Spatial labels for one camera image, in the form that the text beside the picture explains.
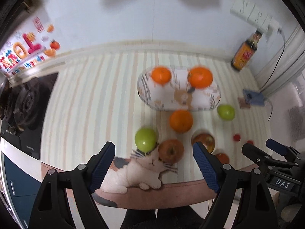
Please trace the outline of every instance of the cat whisker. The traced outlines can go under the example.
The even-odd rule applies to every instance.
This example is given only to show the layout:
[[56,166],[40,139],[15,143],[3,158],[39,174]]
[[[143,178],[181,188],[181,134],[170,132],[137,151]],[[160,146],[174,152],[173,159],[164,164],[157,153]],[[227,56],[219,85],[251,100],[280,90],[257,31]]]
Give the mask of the cat whisker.
[[131,153],[130,156],[134,156],[134,157],[138,157],[138,158],[144,158],[143,155],[133,154],[133,153]]
[[135,154],[141,155],[142,157],[145,157],[141,152],[138,152],[136,150],[132,150]]
[[137,156],[130,156],[130,159],[141,159],[141,157],[137,157]]
[[178,169],[167,168],[167,170],[174,172],[174,173],[178,173]]
[[166,167],[175,168],[172,164],[164,163],[163,165],[166,166]]

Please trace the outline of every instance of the bottle label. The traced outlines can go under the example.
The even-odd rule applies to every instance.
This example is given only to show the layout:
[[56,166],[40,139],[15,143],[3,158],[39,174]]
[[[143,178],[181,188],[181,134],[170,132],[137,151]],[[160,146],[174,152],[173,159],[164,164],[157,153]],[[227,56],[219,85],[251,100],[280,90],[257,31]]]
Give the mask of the bottle label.
[[251,47],[246,43],[243,43],[232,60],[234,67],[241,70],[248,63],[254,53],[255,51]]

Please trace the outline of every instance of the cat paw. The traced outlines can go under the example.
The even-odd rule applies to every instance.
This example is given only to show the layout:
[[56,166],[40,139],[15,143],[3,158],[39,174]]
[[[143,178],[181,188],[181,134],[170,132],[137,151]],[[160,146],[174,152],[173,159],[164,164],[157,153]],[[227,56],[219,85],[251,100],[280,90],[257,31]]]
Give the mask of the cat paw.
[[127,193],[127,188],[124,186],[120,186],[120,188],[117,189],[118,194],[126,194]]
[[159,189],[162,185],[162,182],[158,179],[158,181],[156,181],[155,183],[153,183],[151,186],[151,188],[153,189]]
[[149,186],[145,183],[140,183],[140,189],[143,189],[143,190],[148,190],[149,189]]

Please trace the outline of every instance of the sauce bottle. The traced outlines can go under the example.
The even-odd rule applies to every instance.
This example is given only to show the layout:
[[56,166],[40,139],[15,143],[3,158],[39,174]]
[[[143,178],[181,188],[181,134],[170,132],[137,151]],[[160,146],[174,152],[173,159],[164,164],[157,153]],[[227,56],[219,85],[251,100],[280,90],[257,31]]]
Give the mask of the sauce bottle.
[[250,60],[252,55],[257,50],[257,43],[262,37],[262,33],[256,31],[251,35],[249,39],[247,39],[238,49],[234,58],[231,61],[231,65],[237,71],[240,71]]

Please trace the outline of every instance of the table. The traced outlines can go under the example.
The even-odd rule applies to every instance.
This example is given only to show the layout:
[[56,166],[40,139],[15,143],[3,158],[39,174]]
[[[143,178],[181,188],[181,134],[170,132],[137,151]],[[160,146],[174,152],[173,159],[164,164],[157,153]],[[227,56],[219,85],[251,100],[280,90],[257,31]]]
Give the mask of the table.
[[[185,134],[176,134],[168,124],[171,112],[150,109],[137,94],[139,75],[156,65],[209,67],[221,89],[220,104],[233,105],[235,119],[222,121],[216,109],[192,112],[193,128]],[[265,146],[270,136],[265,108],[239,109],[237,98],[243,96],[245,88],[258,89],[248,68],[238,73],[229,63],[200,54],[128,51],[70,59],[59,71],[48,105],[41,161],[59,170],[71,170],[97,154],[106,141],[115,144],[116,156],[127,158],[136,149],[136,131],[142,126],[152,126],[158,129],[159,142],[170,138],[183,142],[185,155],[177,164],[178,174],[162,173],[163,185],[156,190],[130,187],[126,194],[111,194],[98,189],[95,200],[122,208],[152,209],[211,199],[215,194],[207,188],[192,154],[190,139],[198,129],[210,131],[216,141],[214,153],[227,154],[236,169],[252,164],[241,152],[248,140],[271,153]],[[235,133],[242,137],[238,143],[232,140]]]

